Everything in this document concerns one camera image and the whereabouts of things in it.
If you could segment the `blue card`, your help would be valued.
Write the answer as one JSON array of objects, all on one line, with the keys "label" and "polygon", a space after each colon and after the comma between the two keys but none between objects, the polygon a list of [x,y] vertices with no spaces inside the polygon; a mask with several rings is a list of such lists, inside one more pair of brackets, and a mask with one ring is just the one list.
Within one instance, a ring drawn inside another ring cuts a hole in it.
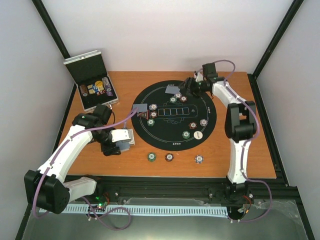
[{"label": "blue card", "polygon": [[171,85],[168,85],[165,89],[165,93],[166,94],[172,94],[172,95],[175,95],[175,94],[179,94],[180,93],[180,89],[178,86],[171,86]]},{"label": "blue card", "polygon": [[137,113],[141,113],[141,112],[146,112],[149,109],[149,107],[147,103],[139,103],[139,104],[133,104],[132,109],[133,110],[136,109]]}]

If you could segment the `green poker chip stack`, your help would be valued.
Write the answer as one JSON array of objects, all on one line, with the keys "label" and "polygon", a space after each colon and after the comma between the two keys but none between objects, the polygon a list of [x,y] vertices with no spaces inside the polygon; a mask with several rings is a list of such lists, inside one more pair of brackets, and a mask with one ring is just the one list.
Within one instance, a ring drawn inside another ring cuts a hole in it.
[{"label": "green poker chip stack", "polygon": [[147,154],[147,160],[149,162],[154,162],[157,159],[157,155],[154,152],[149,152]]}]

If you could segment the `red triangular all-in button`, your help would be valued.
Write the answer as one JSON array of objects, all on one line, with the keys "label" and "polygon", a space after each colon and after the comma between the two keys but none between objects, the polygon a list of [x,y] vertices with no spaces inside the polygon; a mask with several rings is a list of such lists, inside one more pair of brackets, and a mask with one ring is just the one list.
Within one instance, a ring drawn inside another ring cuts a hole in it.
[{"label": "red triangular all-in button", "polygon": [[149,111],[140,112],[137,116],[148,120],[149,119]]}]

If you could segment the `brown poker chip stack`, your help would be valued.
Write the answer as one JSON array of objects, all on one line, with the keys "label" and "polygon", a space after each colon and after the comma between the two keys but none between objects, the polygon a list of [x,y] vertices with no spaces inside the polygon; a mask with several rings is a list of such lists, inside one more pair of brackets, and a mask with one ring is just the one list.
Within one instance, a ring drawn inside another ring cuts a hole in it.
[{"label": "brown poker chip stack", "polygon": [[171,162],[171,161],[173,161],[173,159],[174,159],[174,155],[173,155],[172,153],[167,153],[167,154],[165,155],[165,160],[166,160],[167,162]]}]

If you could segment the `blue poker chip stack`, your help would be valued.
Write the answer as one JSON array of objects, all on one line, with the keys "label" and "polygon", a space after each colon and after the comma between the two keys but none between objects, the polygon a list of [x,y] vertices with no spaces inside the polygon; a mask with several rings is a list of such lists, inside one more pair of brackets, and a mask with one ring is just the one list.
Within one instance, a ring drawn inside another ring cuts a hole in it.
[{"label": "blue poker chip stack", "polygon": [[202,155],[196,155],[194,160],[197,164],[201,164],[204,161],[204,157]]}]

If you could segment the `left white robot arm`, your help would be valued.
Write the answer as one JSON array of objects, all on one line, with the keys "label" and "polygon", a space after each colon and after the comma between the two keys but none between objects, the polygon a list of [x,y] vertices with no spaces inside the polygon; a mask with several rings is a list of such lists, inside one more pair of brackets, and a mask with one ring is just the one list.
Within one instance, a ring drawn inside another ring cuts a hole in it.
[{"label": "left white robot arm", "polygon": [[102,104],[92,113],[78,114],[52,156],[38,170],[25,174],[26,197],[34,215],[37,208],[60,214],[68,203],[81,197],[88,196],[95,202],[103,198],[104,188],[98,185],[97,177],[88,175],[69,182],[65,178],[80,152],[91,142],[100,143],[105,156],[120,155],[120,148],[113,142],[114,127],[104,128],[111,115],[111,108]]}]

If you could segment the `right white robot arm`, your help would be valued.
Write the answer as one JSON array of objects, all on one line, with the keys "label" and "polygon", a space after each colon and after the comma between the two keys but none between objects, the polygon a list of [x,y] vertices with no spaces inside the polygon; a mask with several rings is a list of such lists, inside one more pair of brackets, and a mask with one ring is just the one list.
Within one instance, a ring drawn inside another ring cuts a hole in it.
[{"label": "right white robot arm", "polygon": [[241,97],[231,87],[228,77],[218,76],[216,61],[206,63],[187,78],[180,89],[199,97],[209,92],[226,107],[224,131],[230,141],[230,164],[224,197],[230,200],[247,191],[247,163],[252,140],[260,132],[256,104]]}]

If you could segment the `round black poker mat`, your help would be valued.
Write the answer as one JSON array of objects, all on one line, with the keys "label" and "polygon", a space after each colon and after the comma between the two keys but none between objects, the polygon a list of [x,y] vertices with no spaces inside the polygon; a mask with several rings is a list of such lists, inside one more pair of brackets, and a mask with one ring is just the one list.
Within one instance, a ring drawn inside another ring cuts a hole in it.
[{"label": "round black poker mat", "polygon": [[[145,88],[137,95],[133,104],[147,104],[149,119],[154,119],[154,126],[148,126],[145,118],[132,117],[131,122],[137,135],[149,145],[166,151],[184,151],[194,148],[203,143],[214,131],[217,122],[216,107],[212,98],[207,93],[202,93],[201,97],[186,95],[180,92],[181,96],[186,96],[186,102],[171,103],[170,98],[175,94],[166,94],[167,86],[177,86],[182,83],[180,80],[165,80],[154,83]],[[150,117],[149,105],[157,104],[156,118]],[[207,125],[201,126],[200,120],[206,119]],[[195,122],[197,128],[190,129],[189,124]],[[190,138],[184,139],[183,131],[190,132]],[[194,132],[201,131],[203,138],[194,138]]]}]

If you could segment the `chips inside case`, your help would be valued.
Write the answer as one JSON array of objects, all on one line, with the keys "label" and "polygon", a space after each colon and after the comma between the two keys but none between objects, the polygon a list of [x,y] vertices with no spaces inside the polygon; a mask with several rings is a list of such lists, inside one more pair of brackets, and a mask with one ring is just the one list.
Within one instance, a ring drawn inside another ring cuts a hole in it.
[{"label": "chips inside case", "polygon": [[91,95],[104,95],[109,97],[115,97],[115,91],[109,77],[103,77],[101,80],[97,80],[92,84],[82,84],[79,86],[80,94],[83,97]]}]

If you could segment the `aluminium poker case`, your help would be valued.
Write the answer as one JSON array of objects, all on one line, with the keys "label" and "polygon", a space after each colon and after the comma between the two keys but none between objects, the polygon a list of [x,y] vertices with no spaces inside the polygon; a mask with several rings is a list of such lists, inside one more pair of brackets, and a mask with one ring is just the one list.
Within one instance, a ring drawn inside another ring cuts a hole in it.
[{"label": "aluminium poker case", "polygon": [[[63,61],[70,75],[72,76],[75,85],[78,89],[80,100],[85,112],[92,112],[98,104],[113,105],[119,101],[115,87],[111,81],[108,71],[100,50],[94,50],[83,53],[74,57],[66,58]],[[89,95],[83,97],[80,93],[80,85],[90,85],[103,77],[109,77],[115,96],[102,95]]]}]

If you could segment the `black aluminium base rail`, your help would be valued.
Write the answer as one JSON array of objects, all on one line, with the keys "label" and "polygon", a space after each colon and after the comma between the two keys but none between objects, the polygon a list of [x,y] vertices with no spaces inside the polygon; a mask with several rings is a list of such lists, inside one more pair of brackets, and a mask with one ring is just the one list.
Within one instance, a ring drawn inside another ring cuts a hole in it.
[{"label": "black aluminium base rail", "polygon": [[[62,184],[54,176],[30,171],[24,176],[27,201],[52,213],[61,213],[67,203],[86,197],[90,203],[111,202],[122,204],[131,198],[142,199],[195,199],[209,204],[240,206],[263,200],[299,200],[296,187],[283,180],[268,180],[267,185],[255,182],[232,185],[225,178],[166,178],[68,176]],[[72,184],[84,179],[87,184],[75,193]]]}]

